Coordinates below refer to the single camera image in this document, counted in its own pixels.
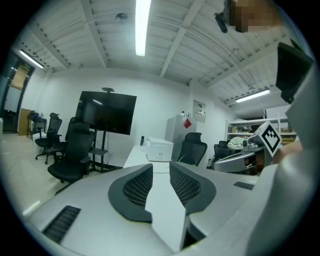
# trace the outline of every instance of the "door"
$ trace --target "door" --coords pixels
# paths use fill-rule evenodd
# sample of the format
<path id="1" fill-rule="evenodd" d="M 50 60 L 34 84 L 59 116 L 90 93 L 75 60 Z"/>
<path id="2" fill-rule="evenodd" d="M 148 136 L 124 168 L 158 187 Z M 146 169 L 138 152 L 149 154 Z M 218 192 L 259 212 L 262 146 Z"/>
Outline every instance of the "door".
<path id="1" fill-rule="evenodd" d="M 34 68 L 14 53 L 9 53 L 0 75 L 0 117 L 3 132 L 16 133 L 21 101 Z"/>

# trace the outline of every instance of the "flat screen tv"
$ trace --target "flat screen tv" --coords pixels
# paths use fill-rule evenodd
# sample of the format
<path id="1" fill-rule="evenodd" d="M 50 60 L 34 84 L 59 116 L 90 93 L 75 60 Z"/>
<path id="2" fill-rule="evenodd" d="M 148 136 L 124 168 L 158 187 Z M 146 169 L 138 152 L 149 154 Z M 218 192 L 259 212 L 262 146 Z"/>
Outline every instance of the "flat screen tv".
<path id="1" fill-rule="evenodd" d="M 130 135 L 136 96 L 83 91 L 75 116 L 92 129 Z"/>

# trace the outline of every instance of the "white desk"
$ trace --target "white desk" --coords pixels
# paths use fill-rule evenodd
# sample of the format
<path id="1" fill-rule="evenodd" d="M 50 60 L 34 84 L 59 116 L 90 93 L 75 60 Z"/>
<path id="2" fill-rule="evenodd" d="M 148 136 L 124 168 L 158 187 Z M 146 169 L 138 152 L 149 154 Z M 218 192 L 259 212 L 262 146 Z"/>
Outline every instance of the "white desk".
<path id="1" fill-rule="evenodd" d="M 178 252 L 186 209 L 170 184 L 169 162 L 148 161 L 142 147 L 135 145 L 123 168 L 143 164 L 153 164 L 153 183 L 145 205 L 152 214 L 152 228 L 174 252 Z"/>

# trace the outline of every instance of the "printer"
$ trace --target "printer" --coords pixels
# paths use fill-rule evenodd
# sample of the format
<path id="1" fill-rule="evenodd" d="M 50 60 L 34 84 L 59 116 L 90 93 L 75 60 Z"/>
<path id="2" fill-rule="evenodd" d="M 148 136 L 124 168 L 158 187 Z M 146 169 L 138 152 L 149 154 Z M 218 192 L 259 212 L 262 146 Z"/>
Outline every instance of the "printer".
<path id="1" fill-rule="evenodd" d="M 162 138 L 147 138 L 144 142 L 148 161 L 169 162 L 174 144 Z"/>

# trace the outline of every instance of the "refrigerator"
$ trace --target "refrigerator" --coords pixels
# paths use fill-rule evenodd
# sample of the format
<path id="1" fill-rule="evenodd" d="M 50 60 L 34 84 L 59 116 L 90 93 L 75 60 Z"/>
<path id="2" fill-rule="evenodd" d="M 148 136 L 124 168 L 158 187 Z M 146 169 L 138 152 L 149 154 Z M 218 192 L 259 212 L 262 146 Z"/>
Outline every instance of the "refrigerator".
<path id="1" fill-rule="evenodd" d="M 176 115 L 168 119 L 165 130 L 165 140 L 173 143 L 172 160 L 177 161 L 182 142 L 188 133 L 197 132 L 197 121 L 191 117 Z"/>

